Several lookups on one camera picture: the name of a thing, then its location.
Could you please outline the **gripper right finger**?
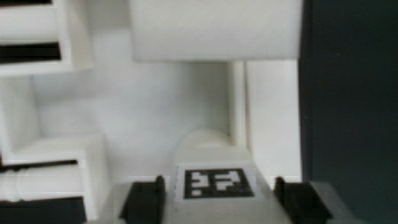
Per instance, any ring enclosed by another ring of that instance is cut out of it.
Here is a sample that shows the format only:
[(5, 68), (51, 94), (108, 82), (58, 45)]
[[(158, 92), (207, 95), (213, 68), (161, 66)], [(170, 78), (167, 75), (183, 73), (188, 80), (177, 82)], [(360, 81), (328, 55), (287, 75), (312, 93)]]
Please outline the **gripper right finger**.
[(325, 182), (275, 178), (273, 194), (293, 224), (355, 224), (337, 192)]

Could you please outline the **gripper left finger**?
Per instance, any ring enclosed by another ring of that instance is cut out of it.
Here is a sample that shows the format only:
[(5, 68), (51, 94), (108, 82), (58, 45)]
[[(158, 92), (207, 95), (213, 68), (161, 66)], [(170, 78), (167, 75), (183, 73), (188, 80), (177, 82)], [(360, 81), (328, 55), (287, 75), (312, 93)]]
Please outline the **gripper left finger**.
[(135, 182), (119, 213), (126, 224), (161, 224), (165, 208), (165, 179)]

